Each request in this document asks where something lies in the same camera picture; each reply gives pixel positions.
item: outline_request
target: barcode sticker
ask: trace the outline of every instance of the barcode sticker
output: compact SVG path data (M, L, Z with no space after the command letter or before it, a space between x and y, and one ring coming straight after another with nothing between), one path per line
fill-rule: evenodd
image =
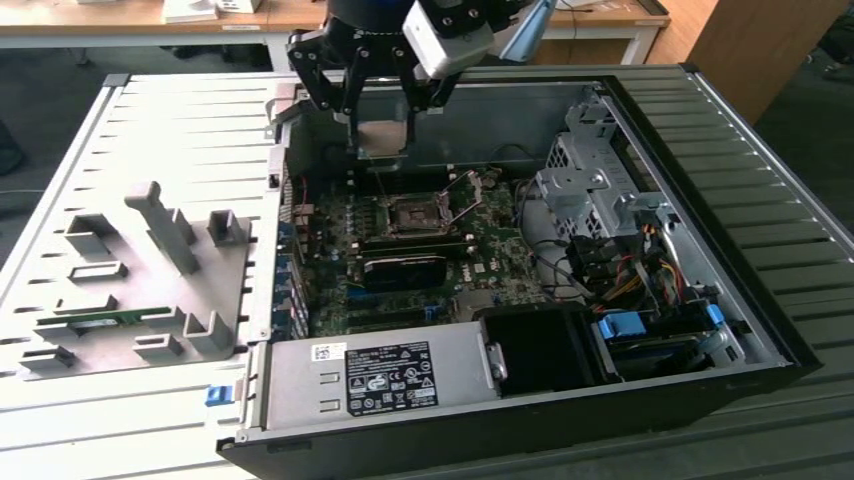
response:
M319 343L311 346L311 361L343 360L347 352L347 343Z

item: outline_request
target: sticker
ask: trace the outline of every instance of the sticker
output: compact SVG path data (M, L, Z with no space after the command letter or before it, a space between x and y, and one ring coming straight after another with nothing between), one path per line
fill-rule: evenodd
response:
M350 350L346 360L354 417L440 405L429 342Z
M223 30L227 32L255 32L261 29L261 25L223 25Z
M311 346L311 361L343 360L347 343L319 343Z

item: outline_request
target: blue latch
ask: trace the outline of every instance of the blue latch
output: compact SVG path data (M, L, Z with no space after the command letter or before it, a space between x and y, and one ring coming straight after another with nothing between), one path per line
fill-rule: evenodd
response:
M600 320L600 331L606 340L646 334L638 312L612 313Z
M706 312L709 313L709 316L712 317L712 321L716 323L716 325L721 326L725 321L721 307L718 307L714 303L710 303L709 306L706 307Z
M235 387L231 385L211 385L205 405L217 407L218 405L230 405L233 403L235 403Z

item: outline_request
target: green circuit board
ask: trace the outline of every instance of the green circuit board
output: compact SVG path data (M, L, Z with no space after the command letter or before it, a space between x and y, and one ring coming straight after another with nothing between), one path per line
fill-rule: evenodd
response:
M477 252L449 260L445 283L429 289L366 294L359 283L359 259L350 254L351 245L387 235L391 219L383 205L389 198L333 190L318 200L311 218L302 222L311 336L469 321L481 308L545 300L513 220L516 182L498 181L489 172L484 178L490 181L482 202L454 222L454 233L474 235ZM476 201L474 186L461 184L450 191L454 215ZM430 198L425 193L397 195L402 202Z

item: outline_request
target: power supply label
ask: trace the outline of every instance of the power supply label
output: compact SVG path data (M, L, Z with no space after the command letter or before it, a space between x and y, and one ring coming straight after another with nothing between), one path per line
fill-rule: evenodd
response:
M429 342L347 350L346 364L354 417L440 405Z

